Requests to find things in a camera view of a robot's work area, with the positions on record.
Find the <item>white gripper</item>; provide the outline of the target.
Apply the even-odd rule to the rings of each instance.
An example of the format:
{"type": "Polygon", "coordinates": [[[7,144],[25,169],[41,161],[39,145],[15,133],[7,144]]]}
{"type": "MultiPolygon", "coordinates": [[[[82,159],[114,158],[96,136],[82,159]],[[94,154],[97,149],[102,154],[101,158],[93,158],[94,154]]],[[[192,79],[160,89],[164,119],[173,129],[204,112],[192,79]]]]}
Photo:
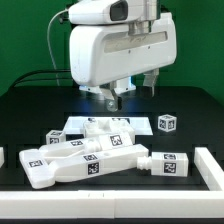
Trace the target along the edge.
{"type": "Polygon", "coordinates": [[[101,85],[107,110],[117,111],[113,81],[145,72],[143,96],[154,96],[157,68],[173,64],[176,59],[175,24],[171,13],[162,13],[151,32],[145,34],[130,35],[127,24],[77,26],[71,32],[69,47],[73,79],[79,85],[101,85]]]}

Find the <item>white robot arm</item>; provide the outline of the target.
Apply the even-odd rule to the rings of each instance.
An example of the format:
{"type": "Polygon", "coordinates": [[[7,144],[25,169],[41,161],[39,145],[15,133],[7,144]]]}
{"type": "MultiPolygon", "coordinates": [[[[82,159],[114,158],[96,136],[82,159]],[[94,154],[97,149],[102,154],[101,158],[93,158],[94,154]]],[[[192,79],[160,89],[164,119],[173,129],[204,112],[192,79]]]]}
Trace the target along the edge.
{"type": "Polygon", "coordinates": [[[81,0],[69,8],[69,21],[72,77],[99,88],[110,111],[120,107],[119,81],[144,74],[152,87],[159,69],[176,59],[175,24],[160,0],[81,0]]]}

